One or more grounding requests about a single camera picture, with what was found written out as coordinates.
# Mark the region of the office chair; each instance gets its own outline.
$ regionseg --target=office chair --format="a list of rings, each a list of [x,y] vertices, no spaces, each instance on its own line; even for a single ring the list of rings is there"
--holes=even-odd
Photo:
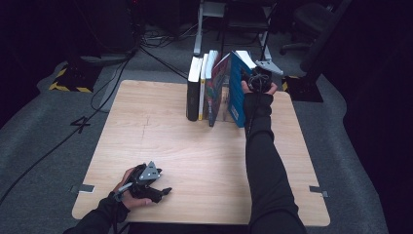
[[[280,54],[285,55],[288,50],[308,50],[331,22],[332,10],[332,5],[324,7],[315,2],[297,8],[293,13],[291,40],[297,41],[301,37],[302,41],[282,46]]]
[[[221,30],[218,33],[217,39],[221,38],[221,55],[223,55],[224,46],[252,46],[257,39],[260,39],[259,35],[262,34],[263,41],[260,41],[261,57],[264,59],[265,49],[268,42],[268,31],[270,29],[270,18],[275,11],[277,0],[228,0],[225,5],[224,17],[222,21]],[[263,7],[267,7],[270,10],[266,14]],[[249,43],[227,43],[225,40],[228,31],[239,31],[242,33],[256,33],[255,37]]]

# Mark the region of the black sleeve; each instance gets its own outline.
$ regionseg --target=black sleeve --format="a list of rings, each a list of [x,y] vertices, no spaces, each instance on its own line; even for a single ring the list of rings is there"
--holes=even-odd
[[[114,222],[114,214],[117,214],[117,221],[123,222],[127,218],[130,210],[121,202],[117,202],[111,192],[107,198],[100,200],[95,210],[86,214],[79,223],[63,234],[101,234],[108,233]]]
[[[273,96],[245,94],[245,163],[251,193],[250,233],[306,233],[271,130]]]

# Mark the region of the gray carpet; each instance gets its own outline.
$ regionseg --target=gray carpet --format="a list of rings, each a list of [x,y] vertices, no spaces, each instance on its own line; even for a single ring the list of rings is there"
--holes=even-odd
[[[214,31],[204,36],[203,53],[218,48]],[[273,61],[286,75],[302,75],[299,62],[303,52],[290,52],[284,57],[278,54],[279,47],[288,40],[288,35],[271,36],[269,47]],[[147,50],[187,72],[193,46],[194,38],[190,37],[164,48]],[[49,91],[62,66],[63,63],[59,64],[54,74],[39,82],[41,95],[0,130],[1,195],[34,162],[73,134],[75,127],[70,123],[93,115],[92,106],[100,106],[114,88],[113,83],[105,84],[113,78],[118,65],[102,70],[94,94]],[[141,52],[127,65],[121,79],[185,83],[180,76]],[[281,77],[275,76],[275,82],[280,85]],[[388,233],[378,195],[343,127],[346,103],[323,76],[318,86],[324,103],[293,103],[320,187],[329,195],[325,203],[330,225],[308,227],[308,231]],[[109,110],[110,105],[108,101],[104,109]],[[96,113],[90,126],[81,134],[74,133],[16,185],[0,207],[1,233],[61,233],[77,223],[71,216],[76,194],[69,190],[72,185],[82,183],[106,118],[107,113]]]

